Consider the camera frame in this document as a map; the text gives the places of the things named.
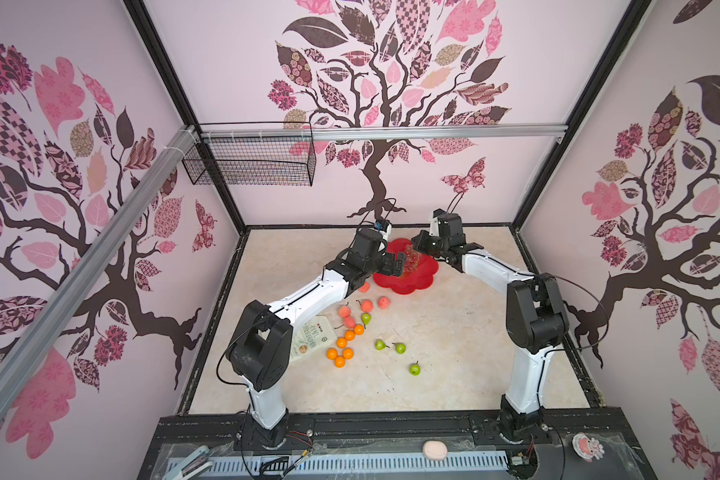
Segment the metal mesh basket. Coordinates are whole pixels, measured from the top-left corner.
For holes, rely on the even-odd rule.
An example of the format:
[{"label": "metal mesh basket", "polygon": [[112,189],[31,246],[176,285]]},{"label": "metal mesh basket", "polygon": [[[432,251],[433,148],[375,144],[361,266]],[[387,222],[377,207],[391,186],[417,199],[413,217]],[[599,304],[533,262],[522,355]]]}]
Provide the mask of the metal mesh basket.
[{"label": "metal mesh basket", "polygon": [[[266,122],[283,125],[283,122]],[[285,130],[235,130],[195,144],[183,159],[192,183],[312,186],[315,144],[307,123]]]}]

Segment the wall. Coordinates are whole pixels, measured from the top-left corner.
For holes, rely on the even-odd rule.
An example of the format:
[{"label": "wall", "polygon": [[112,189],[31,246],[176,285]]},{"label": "wall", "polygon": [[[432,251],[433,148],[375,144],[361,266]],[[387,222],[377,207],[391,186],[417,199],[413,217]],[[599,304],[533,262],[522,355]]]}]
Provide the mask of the wall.
[{"label": "wall", "polygon": [[[564,123],[627,5],[148,2],[200,121],[316,128]],[[421,223],[462,192],[465,221],[509,222],[551,142],[322,143],[312,187],[231,191],[248,224],[356,224],[369,210]]]},{"label": "wall", "polygon": [[658,477],[720,478],[720,0],[685,4],[656,3],[523,234],[600,298],[583,355]]},{"label": "wall", "polygon": [[[0,2],[0,359],[180,125],[117,0]],[[0,424],[0,478],[135,476],[235,242],[179,167]]]}]

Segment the floor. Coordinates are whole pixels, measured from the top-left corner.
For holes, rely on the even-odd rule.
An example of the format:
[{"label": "floor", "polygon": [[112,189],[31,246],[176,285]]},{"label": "floor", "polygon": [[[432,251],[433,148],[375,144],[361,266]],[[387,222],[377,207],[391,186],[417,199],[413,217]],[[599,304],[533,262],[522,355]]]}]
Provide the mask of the floor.
[{"label": "floor", "polygon": [[[411,238],[418,229],[396,229],[391,239]],[[503,226],[464,228],[468,242],[483,245],[500,259],[525,268],[509,229]],[[222,314],[200,384],[190,407],[192,414],[221,414],[245,410],[249,397],[239,386],[216,378],[216,364],[229,343],[243,307],[251,300],[272,302],[313,280],[322,266],[352,241],[354,229],[253,230],[243,253],[232,291]],[[514,345],[504,326],[506,299],[491,288],[445,264],[434,284],[401,296],[375,285],[367,293],[347,298],[359,320],[355,300],[387,296],[391,306],[375,308],[364,335],[350,342],[355,356],[342,369],[325,357],[327,347],[292,363],[282,383],[283,399],[291,412],[384,412],[499,408],[507,389]],[[339,304],[322,314],[340,326]],[[336,332],[343,332],[343,327]],[[377,351],[376,339],[404,342],[403,355],[393,349]],[[408,368],[418,362],[419,376]],[[221,376],[239,377],[227,360]],[[553,354],[545,389],[547,408],[587,408],[566,355]]]}]

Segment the aluminum rail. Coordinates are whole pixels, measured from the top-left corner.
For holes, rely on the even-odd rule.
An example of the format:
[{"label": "aluminum rail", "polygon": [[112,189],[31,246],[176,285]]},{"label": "aluminum rail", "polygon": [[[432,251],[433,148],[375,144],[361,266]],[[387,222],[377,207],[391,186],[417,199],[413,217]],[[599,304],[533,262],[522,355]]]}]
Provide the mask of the aluminum rail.
[{"label": "aluminum rail", "polygon": [[176,132],[153,167],[141,179],[139,186],[128,196],[112,221],[80,259],[80,263],[50,296],[45,308],[21,333],[14,348],[0,362],[0,420],[45,360],[48,350],[101,277],[104,268],[146,211],[160,186],[195,141],[193,127],[183,126]]},{"label": "aluminum rail", "polygon": [[[204,124],[203,138],[266,138],[309,135],[307,129],[270,128],[230,130],[229,125]],[[482,137],[562,137],[564,124],[444,125],[441,127],[313,128],[315,141],[391,140],[396,138],[482,138]]]}]

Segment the red flower-shaped plate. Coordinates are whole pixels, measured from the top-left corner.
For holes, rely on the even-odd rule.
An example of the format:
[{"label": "red flower-shaped plate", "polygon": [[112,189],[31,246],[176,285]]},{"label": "red flower-shaped plate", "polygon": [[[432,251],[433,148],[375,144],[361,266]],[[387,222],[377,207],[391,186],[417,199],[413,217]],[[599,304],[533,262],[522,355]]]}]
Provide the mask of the red flower-shaped plate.
[{"label": "red flower-shaped plate", "polygon": [[424,290],[432,286],[434,274],[440,267],[434,258],[413,250],[413,245],[407,238],[398,238],[389,242],[387,252],[391,254],[404,252],[408,257],[403,267],[403,274],[400,276],[373,274],[373,281],[376,285],[391,288],[393,292],[400,295],[408,295],[416,290]]}]

